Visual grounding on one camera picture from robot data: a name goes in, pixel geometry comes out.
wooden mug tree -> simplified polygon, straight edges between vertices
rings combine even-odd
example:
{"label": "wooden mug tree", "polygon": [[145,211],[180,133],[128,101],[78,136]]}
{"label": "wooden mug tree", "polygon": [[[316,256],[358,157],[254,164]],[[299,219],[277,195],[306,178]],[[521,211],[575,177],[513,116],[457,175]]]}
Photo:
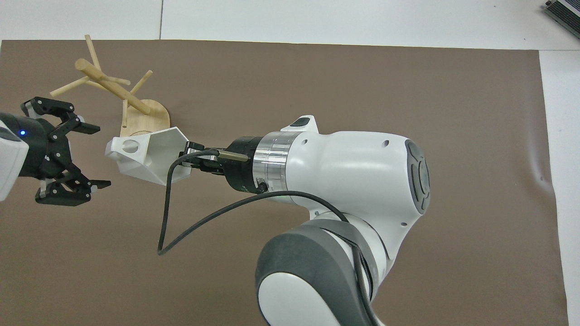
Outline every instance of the wooden mug tree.
{"label": "wooden mug tree", "polygon": [[50,92],[50,95],[56,97],[82,84],[95,86],[107,90],[123,100],[123,119],[120,137],[138,136],[168,129],[171,123],[167,109],[155,100],[140,100],[135,96],[135,93],[143,86],[153,72],[151,70],[147,71],[133,89],[126,90],[120,84],[130,85],[131,81],[105,75],[101,70],[99,59],[97,58],[95,47],[90,36],[85,35],[85,39],[93,63],[91,64],[85,59],[78,59],[75,62],[75,68],[86,76],[64,85],[59,89],[53,90]]}

brown mat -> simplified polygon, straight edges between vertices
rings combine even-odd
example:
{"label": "brown mat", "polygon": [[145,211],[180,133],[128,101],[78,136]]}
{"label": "brown mat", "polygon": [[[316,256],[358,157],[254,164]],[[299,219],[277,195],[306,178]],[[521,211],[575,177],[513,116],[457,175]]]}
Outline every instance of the brown mat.
{"label": "brown mat", "polygon": [[[567,325],[537,51],[95,41],[103,71],[168,108],[190,140],[226,146],[302,114],[321,133],[398,133],[426,152],[433,200],[374,308],[395,325]],[[3,41],[0,108],[82,75],[84,41]],[[59,99],[101,132],[70,136],[75,163],[113,186],[76,208],[34,202],[21,178],[0,204],[4,325],[265,325],[254,270],[264,244],[307,219],[258,202],[155,253],[164,188],[106,158],[121,101],[90,86]],[[194,172],[174,187],[169,238],[246,194]]]}

silver metal band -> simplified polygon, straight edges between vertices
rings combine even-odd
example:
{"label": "silver metal band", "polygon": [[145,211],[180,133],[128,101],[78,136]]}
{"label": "silver metal band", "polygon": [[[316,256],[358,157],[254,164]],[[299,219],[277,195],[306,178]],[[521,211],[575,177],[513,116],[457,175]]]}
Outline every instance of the silver metal band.
{"label": "silver metal band", "polygon": [[302,132],[270,132],[262,138],[253,158],[252,174],[258,187],[266,182],[268,191],[287,190],[286,160],[294,139]]}

black cable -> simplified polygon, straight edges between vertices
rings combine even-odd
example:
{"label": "black cable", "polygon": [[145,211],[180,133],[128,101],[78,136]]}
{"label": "black cable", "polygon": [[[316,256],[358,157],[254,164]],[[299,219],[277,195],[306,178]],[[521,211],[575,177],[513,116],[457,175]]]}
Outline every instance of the black cable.
{"label": "black cable", "polygon": [[[170,203],[170,197],[171,197],[171,181],[173,179],[173,171],[182,162],[187,161],[187,160],[192,159],[192,158],[195,158],[195,157],[205,156],[205,155],[219,155],[219,151],[218,150],[203,150],[203,151],[199,151],[199,152],[195,152],[195,153],[185,154],[185,155],[179,157],[178,159],[176,159],[175,162],[173,162],[172,165],[169,167],[169,171],[167,173],[167,184],[166,184],[166,188],[165,188],[165,208],[163,211],[163,222],[161,225],[161,234],[159,235],[159,243],[157,244],[157,254],[159,256],[166,254],[177,243],[179,243],[179,241],[183,240],[190,233],[192,233],[193,231],[198,229],[200,226],[208,223],[212,219],[214,219],[214,218],[216,218],[216,217],[218,217],[226,212],[229,212],[232,209],[236,209],[242,205],[249,204],[250,202],[262,200],[265,198],[280,197],[280,196],[295,196],[295,197],[308,198],[308,199],[316,201],[316,202],[320,203],[321,205],[325,206],[326,208],[328,208],[341,221],[349,223],[349,220],[346,218],[344,213],[339,211],[336,207],[334,207],[328,201],[326,201],[326,200],[324,200],[316,195],[304,193],[302,191],[293,191],[293,190],[273,191],[271,193],[262,193],[262,194],[257,194],[257,195],[252,196],[252,197],[244,198],[244,199],[239,200],[233,204],[230,204],[230,205],[225,206],[221,209],[218,209],[217,211],[211,213],[210,215],[204,217],[203,219],[199,220],[197,223],[190,226],[187,230],[185,230],[184,232],[179,234],[173,241],[171,241],[165,248],[163,248],[163,243],[165,241],[165,232],[167,230],[167,221],[168,221],[168,217],[169,217],[169,203]],[[362,252],[360,251],[360,248],[357,245],[351,244],[351,247],[353,250],[354,271],[355,271],[355,274],[357,277],[357,288],[358,288],[358,293],[361,296],[362,305],[364,306],[364,309],[367,312],[367,316],[368,316],[369,321],[371,322],[372,326],[379,326],[376,315],[372,311],[370,298],[365,290],[364,277],[363,277],[363,268],[364,267],[363,267],[363,263],[362,263],[363,262],[362,261]]]}

black vent grille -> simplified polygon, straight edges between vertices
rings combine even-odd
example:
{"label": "black vent grille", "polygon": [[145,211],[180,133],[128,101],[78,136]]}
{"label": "black vent grille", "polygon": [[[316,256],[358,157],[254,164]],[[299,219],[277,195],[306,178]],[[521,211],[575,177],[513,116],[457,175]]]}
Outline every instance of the black vent grille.
{"label": "black vent grille", "polygon": [[[580,7],[579,0],[566,1],[568,3],[575,2],[575,5],[570,3],[575,8],[576,6]],[[560,1],[552,2],[552,4],[546,8],[546,13],[567,30],[571,31],[572,34],[576,35],[577,38],[580,38],[580,17],[568,9],[568,7],[564,6]]]}
{"label": "black vent grille", "polygon": [[566,0],[566,2],[580,12],[580,0]]}

